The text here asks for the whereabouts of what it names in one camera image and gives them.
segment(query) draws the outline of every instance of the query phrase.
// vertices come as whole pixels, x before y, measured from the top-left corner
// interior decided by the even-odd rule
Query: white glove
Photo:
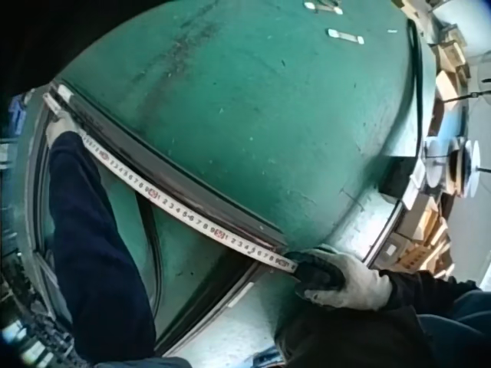
[[[46,127],[46,141],[48,142],[48,147],[51,148],[55,140],[65,132],[78,133],[78,126],[67,111],[61,111],[58,114],[58,121],[51,121]]]
[[[346,282],[339,291],[322,290],[320,285],[312,290],[313,285],[300,284],[297,292],[303,293],[300,296],[304,299],[322,306],[360,311],[378,311],[389,301],[392,284],[387,275],[380,276],[378,271],[368,269],[351,255],[332,254],[320,249],[311,249],[305,253],[339,268]]]

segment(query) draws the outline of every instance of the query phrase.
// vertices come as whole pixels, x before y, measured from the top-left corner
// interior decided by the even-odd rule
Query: tape measure markings
[[[50,94],[44,94],[44,100],[55,114],[58,115],[62,110],[59,104]],[[182,223],[194,228],[207,237],[266,265],[289,273],[293,273],[297,268],[297,264],[290,259],[270,251],[261,245],[257,245],[252,241],[244,239],[237,234],[234,234],[222,226],[217,225],[208,218],[194,212],[192,209],[176,201],[165,192],[162,192],[160,189],[150,184],[129,167],[124,165],[81,128],[79,134],[81,135],[85,147],[97,158],[98,161],[105,165],[111,172],[128,184],[132,189],[139,192],[157,207],[169,213]]]

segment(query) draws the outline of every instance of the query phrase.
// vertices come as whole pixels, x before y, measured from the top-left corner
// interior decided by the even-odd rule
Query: wall
[[[457,24],[467,42],[468,58],[491,50],[491,2],[449,0],[433,10],[440,22]]]
[[[470,90],[477,74],[491,77],[491,62],[471,67]],[[483,98],[470,101],[469,135],[479,140],[482,167],[491,168],[491,105]],[[457,279],[480,282],[491,262],[491,175],[482,174],[476,196],[456,199],[449,220],[452,257]]]

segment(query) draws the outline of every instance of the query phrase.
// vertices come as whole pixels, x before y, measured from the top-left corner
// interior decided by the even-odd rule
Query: work glove
[[[380,276],[378,271],[370,270],[361,261],[346,254],[335,254],[321,249],[311,249],[292,259],[312,265],[322,262],[335,266],[344,276],[344,284],[339,290],[332,290],[332,285],[298,284],[295,291],[303,299],[321,306],[350,308],[360,311],[378,311],[389,301],[392,284],[389,277]]]
[[[78,126],[67,111],[60,111],[58,120],[51,121],[46,127],[46,142],[52,147],[55,140],[65,132],[78,133]]]

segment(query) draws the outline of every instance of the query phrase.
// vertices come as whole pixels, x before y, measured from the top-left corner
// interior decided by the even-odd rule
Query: tape measure
[[[63,84],[58,87],[58,94],[67,104],[70,102],[70,97],[73,95]],[[49,93],[44,94],[43,98],[55,115],[58,115],[63,110],[60,104]],[[270,251],[240,235],[234,234],[230,230],[227,230],[209,218],[196,213],[183,203],[175,200],[172,196],[158,189],[114,157],[114,155],[103,148],[99,142],[81,128],[79,128],[79,134],[87,150],[92,153],[100,163],[128,184],[134,191],[140,193],[154,205],[183,224],[194,228],[201,234],[233,249],[234,251],[262,262],[265,265],[290,274],[293,274],[297,269],[297,263],[291,259]]]
[[[60,84],[58,86],[58,95],[69,104],[73,93],[63,84]],[[60,104],[49,93],[44,94],[43,98],[50,110],[58,116],[63,110]],[[211,238],[234,251],[242,253],[247,257],[287,272],[296,280],[302,281],[307,285],[319,285],[323,290],[340,290],[345,285],[344,275],[334,265],[322,261],[313,255],[301,252],[291,252],[290,255],[301,262],[298,264],[292,259],[279,255],[278,253],[223,228],[213,220],[193,211],[171,195],[168,195],[146,181],[108,152],[107,149],[83,129],[79,128],[78,133],[87,150],[114,175],[123,180],[130,188],[140,193],[154,205],[167,212],[175,219],[181,221],[183,224],[188,225],[190,228],[194,228],[208,238]]]

